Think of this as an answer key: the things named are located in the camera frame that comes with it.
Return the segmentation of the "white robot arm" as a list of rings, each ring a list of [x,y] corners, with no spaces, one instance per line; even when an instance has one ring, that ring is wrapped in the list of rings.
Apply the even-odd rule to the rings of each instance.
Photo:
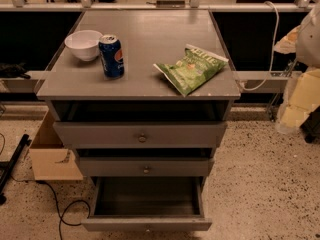
[[[297,130],[320,106],[319,3],[299,26],[276,43],[274,50],[282,54],[295,53],[297,61],[307,66],[305,73],[288,80],[278,110],[276,130],[288,134]]]

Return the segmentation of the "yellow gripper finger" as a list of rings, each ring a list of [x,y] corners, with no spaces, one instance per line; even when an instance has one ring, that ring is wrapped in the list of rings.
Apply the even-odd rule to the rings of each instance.
[[[282,134],[294,132],[319,106],[320,69],[308,69],[301,75],[294,73],[277,113],[276,130]]]
[[[280,41],[275,44],[274,50],[281,54],[295,53],[296,40],[299,30],[300,26],[297,26],[289,31]]]

